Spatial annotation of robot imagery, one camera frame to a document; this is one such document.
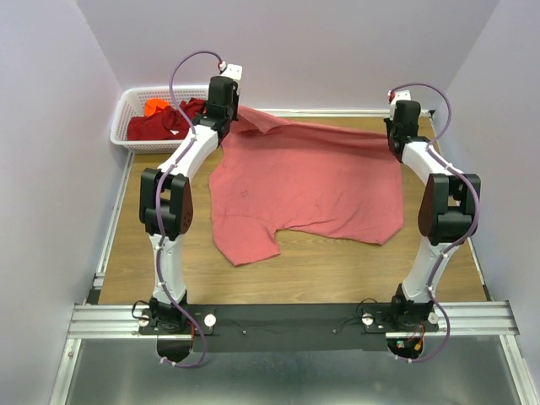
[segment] laundry basket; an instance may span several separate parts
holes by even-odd
[[[189,101],[191,98],[206,100],[208,97],[208,86],[178,86],[174,87],[175,96],[178,102]],[[111,127],[111,142],[121,145],[135,154],[159,154],[172,152],[182,140],[178,141],[128,141],[127,125],[134,116],[143,116],[144,104],[149,99],[160,98],[172,104],[169,87],[139,87],[129,89],[121,95],[116,106],[115,116]]]

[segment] gray floor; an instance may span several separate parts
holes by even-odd
[[[439,344],[427,340],[427,348]],[[405,364],[389,353],[210,354],[178,370],[155,341],[84,341],[68,404],[518,404],[498,337],[453,337],[440,356]]]

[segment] wooden surface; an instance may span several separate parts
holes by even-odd
[[[380,118],[299,118],[298,121],[385,133]],[[432,137],[429,120],[420,133]],[[154,286],[150,242],[138,221],[142,171],[157,167],[167,155],[137,155],[127,184],[111,249],[100,304],[148,300]],[[214,246],[208,178],[222,157],[221,148],[203,163],[192,183],[194,220],[184,245],[188,300],[196,304],[388,301],[408,275],[419,248],[417,215],[424,185],[407,167],[403,173],[405,225],[384,246],[334,240],[303,232],[277,233],[281,256],[233,267]],[[444,301],[485,300],[469,245],[452,258],[437,297]]]

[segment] red t-shirt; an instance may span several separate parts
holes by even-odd
[[[384,244],[403,226],[386,136],[239,110],[210,177],[213,238],[234,264],[279,254],[277,230]]]

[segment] gray wall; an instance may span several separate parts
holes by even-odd
[[[355,109],[386,107],[390,87],[414,80],[445,89],[496,3],[78,0],[123,89],[165,84],[183,56],[210,48],[244,66],[243,104]],[[206,82],[207,58],[179,83]]]
[[[510,300],[537,386],[539,16],[537,0],[501,0],[448,89],[454,119],[441,141],[450,160],[482,177],[474,245],[489,290]]]
[[[0,402],[45,404],[125,162],[121,89],[75,2],[1,2],[0,47]]]

